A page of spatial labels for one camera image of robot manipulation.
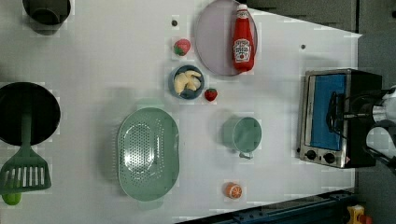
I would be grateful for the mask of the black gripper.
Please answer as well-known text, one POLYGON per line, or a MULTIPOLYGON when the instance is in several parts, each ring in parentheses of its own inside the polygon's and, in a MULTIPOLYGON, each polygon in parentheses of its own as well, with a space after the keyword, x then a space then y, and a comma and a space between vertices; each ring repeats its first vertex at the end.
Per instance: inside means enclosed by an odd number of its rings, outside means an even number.
POLYGON ((345 102, 349 102, 349 108, 344 113, 343 119, 356 119, 365 125, 374 124, 374 106, 380 105, 384 95, 383 91, 364 91, 347 97, 345 102))

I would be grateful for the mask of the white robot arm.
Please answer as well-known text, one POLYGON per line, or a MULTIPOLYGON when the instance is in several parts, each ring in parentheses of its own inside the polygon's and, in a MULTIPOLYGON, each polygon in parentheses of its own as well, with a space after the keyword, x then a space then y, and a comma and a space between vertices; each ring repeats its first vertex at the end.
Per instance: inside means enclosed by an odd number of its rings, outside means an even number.
POLYGON ((395 87, 387 90, 363 91, 349 96, 349 111, 343 119, 357 119, 368 126, 379 121, 395 120, 395 87))

